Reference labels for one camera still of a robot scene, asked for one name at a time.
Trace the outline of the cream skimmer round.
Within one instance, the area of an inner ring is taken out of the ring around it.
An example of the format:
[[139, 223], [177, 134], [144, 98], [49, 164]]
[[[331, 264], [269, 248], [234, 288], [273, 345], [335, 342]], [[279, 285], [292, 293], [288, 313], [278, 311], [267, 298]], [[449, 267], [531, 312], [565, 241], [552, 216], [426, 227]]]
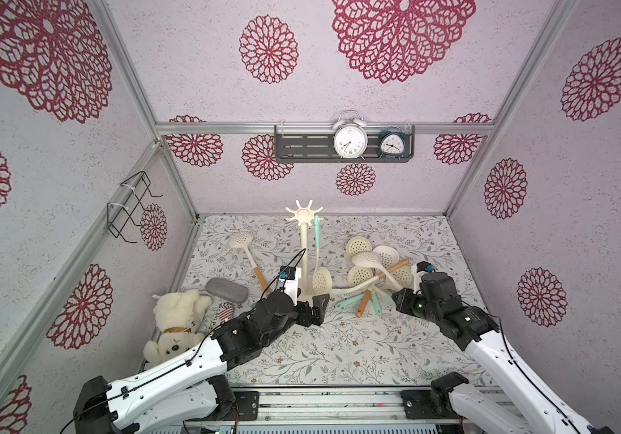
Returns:
[[351, 259], [353, 256], [363, 253], [372, 252], [373, 244], [366, 237], [354, 236], [348, 240], [345, 246], [346, 256]]

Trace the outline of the cream skimmer green handle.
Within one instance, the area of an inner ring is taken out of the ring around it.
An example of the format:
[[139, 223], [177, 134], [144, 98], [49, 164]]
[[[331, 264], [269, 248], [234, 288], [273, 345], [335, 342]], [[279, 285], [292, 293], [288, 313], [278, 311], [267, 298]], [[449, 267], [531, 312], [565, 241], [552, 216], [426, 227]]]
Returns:
[[344, 310], [347, 307], [351, 307], [360, 303], [364, 298], [364, 289], [356, 289], [359, 284], [370, 280], [375, 276], [373, 269], [354, 266], [348, 272], [348, 283], [350, 287], [348, 289], [334, 289], [332, 295], [336, 297], [345, 297], [335, 304], [336, 309]]
[[321, 266], [320, 249], [321, 249], [321, 220], [319, 215], [314, 216], [313, 228], [315, 239], [315, 268], [312, 275], [312, 289], [316, 296], [329, 294], [332, 290], [332, 276], [330, 271]]

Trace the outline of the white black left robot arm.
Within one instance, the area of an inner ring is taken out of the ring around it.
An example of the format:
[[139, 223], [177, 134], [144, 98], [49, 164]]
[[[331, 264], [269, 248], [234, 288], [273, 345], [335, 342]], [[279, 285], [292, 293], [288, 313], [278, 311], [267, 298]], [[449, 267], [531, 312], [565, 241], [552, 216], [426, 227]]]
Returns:
[[152, 433], [188, 419], [222, 419], [236, 396], [227, 372], [260, 356], [290, 327], [323, 323], [330, 297], [293, 302], [274, 291], [180, 356], [129, 378], [86, 382], [72, 421], [77, 433]]

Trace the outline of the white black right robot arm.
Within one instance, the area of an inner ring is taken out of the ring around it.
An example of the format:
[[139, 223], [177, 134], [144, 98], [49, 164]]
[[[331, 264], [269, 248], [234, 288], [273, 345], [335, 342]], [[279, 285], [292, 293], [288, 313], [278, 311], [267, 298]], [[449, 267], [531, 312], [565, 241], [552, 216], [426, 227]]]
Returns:
[[453, 278], [425, 273], [420, 289], [392, 295], [397, 312], [431, 322], [494, 378], [521, 413], [509, 412], [473, 386], [463, 375], [446, 374], [431, 382], [419, 401], [403, 394], [406, 411], [424, 407], [429, 415], [461, 417], [485, 433], [611, 433], [595, 427], [564, 403], [507, 341], [503, 328], [480, 307], [468, 306]]

